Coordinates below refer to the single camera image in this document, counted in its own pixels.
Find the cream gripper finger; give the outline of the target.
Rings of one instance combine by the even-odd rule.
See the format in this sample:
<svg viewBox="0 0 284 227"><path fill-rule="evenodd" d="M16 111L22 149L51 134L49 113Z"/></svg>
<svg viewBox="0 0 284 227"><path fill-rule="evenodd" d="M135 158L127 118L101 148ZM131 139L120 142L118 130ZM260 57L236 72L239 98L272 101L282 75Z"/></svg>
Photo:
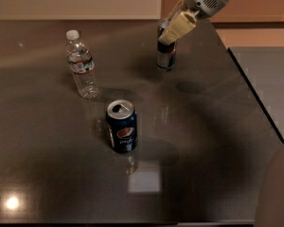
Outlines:
<svg viewBox="0 0 284 227"><path fill-rule="evenodd" d="M158 23L161 28L158 41L161 44L170 45L187 35L187 33L195 28L198 14L198 10L177 9L167 18L161 19Z"/></svg>
<svg viewBox="0 0 284 227"><path fill-rule="evenodd" d="M185 8L186 8L185 0L179 0L168 15L167 17L168 22L170 24L179 23L183 18L183 11L185 10Z"/></svg>

